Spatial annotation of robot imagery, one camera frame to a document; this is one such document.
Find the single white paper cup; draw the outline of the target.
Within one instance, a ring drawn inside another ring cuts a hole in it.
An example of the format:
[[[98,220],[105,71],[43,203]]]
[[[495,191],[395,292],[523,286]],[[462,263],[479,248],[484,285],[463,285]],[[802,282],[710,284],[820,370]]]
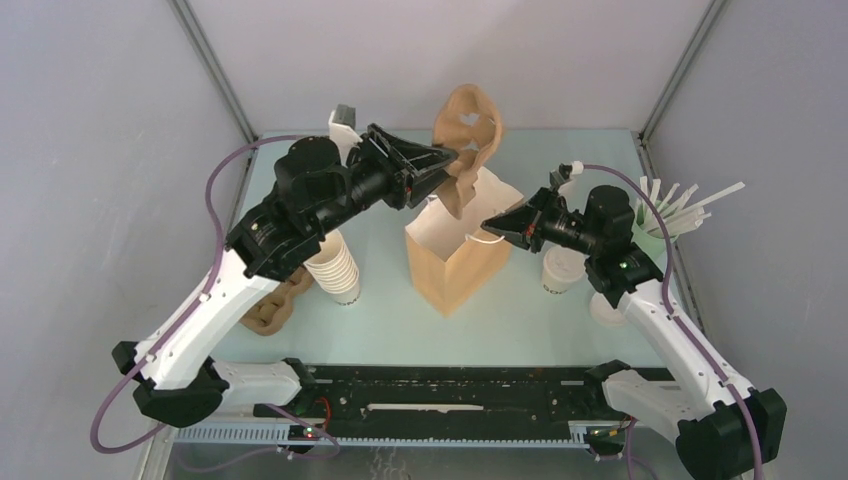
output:
[[[541,285],[551,294],[559,295],[570,290],[584,276],[581,265],[544,263],[542,266]]]

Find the brown pulp carrier piece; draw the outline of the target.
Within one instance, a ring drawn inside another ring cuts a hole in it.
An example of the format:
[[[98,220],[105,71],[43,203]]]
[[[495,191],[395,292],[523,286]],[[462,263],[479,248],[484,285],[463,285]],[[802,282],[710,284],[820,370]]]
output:
[[[497,151],[503,133],[501,113],[475,84],[456,87],[438,112],[432,143],[458,153],[445,168],[448,179],[436,189],[453,218],[461,219],[464,208],[474,199],[478,172]]]

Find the brown paper bag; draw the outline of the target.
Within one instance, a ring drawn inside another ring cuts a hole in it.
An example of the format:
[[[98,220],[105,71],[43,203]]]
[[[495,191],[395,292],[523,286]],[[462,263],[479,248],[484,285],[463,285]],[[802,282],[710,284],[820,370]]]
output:
[[[507,263],[512,246],[480,228],[483,221],[523,201],[523,195],[486,168],[478,171],[475,197],[454,218],[436,196],[405,227],[411,281],[447,317]]]

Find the white plastic cup lid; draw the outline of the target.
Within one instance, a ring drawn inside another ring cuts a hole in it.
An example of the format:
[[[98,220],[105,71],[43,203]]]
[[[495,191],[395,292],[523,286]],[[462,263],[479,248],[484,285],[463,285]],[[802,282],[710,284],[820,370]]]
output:
[[[585,271],[585,262],[586,256],[578,251],[571,250],[561,246],[553,246],[551,247],[543,257],[544,263],[557,263],[557,264],[567,264],[567,265],[578,265],[580,264],[582,269]]]

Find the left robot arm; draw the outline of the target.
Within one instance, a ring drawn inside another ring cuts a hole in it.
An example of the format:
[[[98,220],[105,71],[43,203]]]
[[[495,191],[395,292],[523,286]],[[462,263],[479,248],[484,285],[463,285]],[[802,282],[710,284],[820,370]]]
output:
[[[224,406],[270,404],[304,416],[316,403],[305,367],[295,359],[239,364],[212,350],[259,300],[315,256],[326,236],[376,203],[403,210],[448,179],[458,158],[370,125],[347,154],[329,136],[290,139],[273,166],[271,192],[229,231],[194,295],[154,334],[122,341],[112,356],[134,381],[140,412],[184,428]]]

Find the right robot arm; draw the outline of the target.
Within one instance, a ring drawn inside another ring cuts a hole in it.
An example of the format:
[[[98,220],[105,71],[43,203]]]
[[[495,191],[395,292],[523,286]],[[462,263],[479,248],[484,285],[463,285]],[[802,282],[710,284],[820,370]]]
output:
[[[482,222],[484,231],[537,253],[550,242],[585,257],[595,291],[648,341],[679,390],[657,387],[621,361],[588,371],[585,411],[634,418],[676,449],[694,479],[732,479],[759,472],[779,452],[787,405],[759,390],[726,362],[679,307],[654,261],[632,240],[627,193],[593,188],[582,212],[569,211],[554,187]]]

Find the stack of white lids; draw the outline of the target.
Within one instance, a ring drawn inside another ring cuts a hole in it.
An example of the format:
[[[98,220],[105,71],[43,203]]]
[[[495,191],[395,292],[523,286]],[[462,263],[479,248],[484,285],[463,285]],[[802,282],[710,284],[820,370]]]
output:
[[[613,308],[600,293],[592,295],[589,301],[589,313],[591,318],[602,326],[621,327],[627,323],[624,315]]]

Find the stack of white paper cups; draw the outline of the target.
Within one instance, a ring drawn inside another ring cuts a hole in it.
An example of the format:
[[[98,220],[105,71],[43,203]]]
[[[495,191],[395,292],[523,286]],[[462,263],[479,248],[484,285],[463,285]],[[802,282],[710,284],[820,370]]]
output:
[[[359,268],[339,230],[326,236],[319,252],[306,260],[304,267],[337,304],[350,306],[359,300]]]

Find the green straw holder cup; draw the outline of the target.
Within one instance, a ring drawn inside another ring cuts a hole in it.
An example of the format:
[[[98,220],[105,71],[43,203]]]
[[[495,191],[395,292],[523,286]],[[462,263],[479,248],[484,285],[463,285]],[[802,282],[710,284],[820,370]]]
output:
[[[645,210],[642,203],[639,203],[635,212],[636,217],[632,227],[633,241],[652,260],[658,260],[666,253],[664,237],[659,230],[657,230],[659,234],[659,237],[657,237],[646,232],[643,228]]]

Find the brown pulp cup carrier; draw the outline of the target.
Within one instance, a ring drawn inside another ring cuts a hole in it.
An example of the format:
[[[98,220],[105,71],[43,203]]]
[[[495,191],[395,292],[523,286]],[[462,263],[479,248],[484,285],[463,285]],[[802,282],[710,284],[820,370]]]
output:
[[[241,317],[240,324],[260,336],[279,332],[294,310],[294,299],[314,283],[312,275],[298,268],[288,279],[254,304]]]

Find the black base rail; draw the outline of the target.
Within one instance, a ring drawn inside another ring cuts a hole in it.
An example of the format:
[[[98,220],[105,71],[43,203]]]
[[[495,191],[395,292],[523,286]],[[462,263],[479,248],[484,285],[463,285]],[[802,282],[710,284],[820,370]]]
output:
[[[628,421],[585,381],[587,367],[310,365],[286,405],[339,442],[389,445],[566,446]]]

